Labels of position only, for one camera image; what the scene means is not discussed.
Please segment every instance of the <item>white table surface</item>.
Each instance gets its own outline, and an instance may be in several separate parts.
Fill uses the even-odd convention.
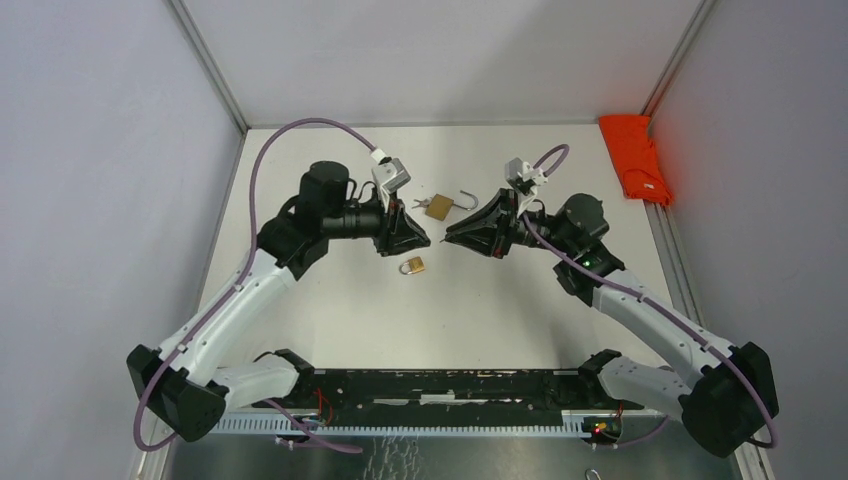
[[[578,192],[601,199],[610,224],[604,243],[645,285],[669,298],[643,203],[623,197],[597,125],[359,131],[401,158],[412,174],[399,192],[408,207],[413,199],[435,193],[463,201],[460,189],[476,194],[483,206],[505,186],[506,161],[520,157],[533,163],[554,145],[568,143],[570,155],[541,191],[548,212]],[[251,130],[247,135],[203,302],[237,268],[249,246],[248,179],[272,133]],[[360,185],[370,179],[368,151],[347,134],[329,128],[286,133],[259,172],[260,226],[297,193],[301,175],[318,160],[343,163]],[[557,263],[551,253],[519,246],[503,260],[485,258],[439,243],[445,228],[467,212],[453,209],[439,222],[421,209],[410,211],[430,236],[430,248],[382,258],[370,239],[331,241],[330,252],[266,310],[223,365],[281,348],[319,368],[561,368],[578,366],[604,348],[649,365],[664,364],[624,327],[567,295],[551,270]],[[398,273],[398,266],[416,255],[426,271]]]

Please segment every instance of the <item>gray floor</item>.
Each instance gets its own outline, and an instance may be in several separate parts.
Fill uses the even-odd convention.
[[[655,419],[628,419],[634,436]],[[486,479],[583,480],[594,468],[603,480],[741,478],[733,457],[702,451],[679,424],[650,442],[618,451],[592,450],[574,439],[538,438],[335,438],[361,445],[362,455],[323,449],[290,452],[266,436],[209,435],[179,443],[166,478],[229,479]]]

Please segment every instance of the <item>table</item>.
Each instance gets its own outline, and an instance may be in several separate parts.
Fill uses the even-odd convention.
[[[542,187],[556,211],[572,194],[604,203],[609,249],[644,283],[668,299],[659,256],[641,201],[623,197],[597,125],[391,127],[359,130],[412,175],[399,196],[441,193],[458,202],[459,190],[481,206],[505,186],[503,164],[531,163],[552,146],[571,153]],[[250,170],[273,130],[246,138],[203,291],[202,304],[237,268],[249,246],[247,191]],[[370,179],[373,160],[346,133],[332,128],[293,130],[269,149],[257,182],[261,226],[297,193],[301,175],[319,160],[346,165],[351,177]],[[503,260],[439,243],[445,228],[469,213],[453,209],[445,222],[410,210],[433,245],[403,257],[381,258],[368,239],[334,240],[330,252],[298,285],[271,305],[237,341],[224,365],[249,362],[266,350],[291,348],[324,368],[567,368],[612,348],[648,365],[664,362],[603,314],[567,295],[547,251],[516,247]],[[398,266],[420,255],[426,271],[402,276]]]

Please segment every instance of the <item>orange cloth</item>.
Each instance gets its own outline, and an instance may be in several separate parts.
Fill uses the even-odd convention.
[[[650,121],[643,115],[606,115],[599,123],[624,195],[667,207],[674,195],[660,173],[654,141],[648,138]]]

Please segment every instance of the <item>small padlock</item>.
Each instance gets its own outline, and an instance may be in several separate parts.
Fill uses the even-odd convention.
[[[430,205],[427,205],[427,210],[424,211],[424,215],[433,217],[439,221],[444,221],[448,216],[451,207],[453,207],[453,199],[437,193],[436,195],[433,195],[433,198],[430,200]]]
[[[404,275],[413,275],[424,271],[424,260],[421,257],[413,257],[403,262],[400,265],[400,273]]]

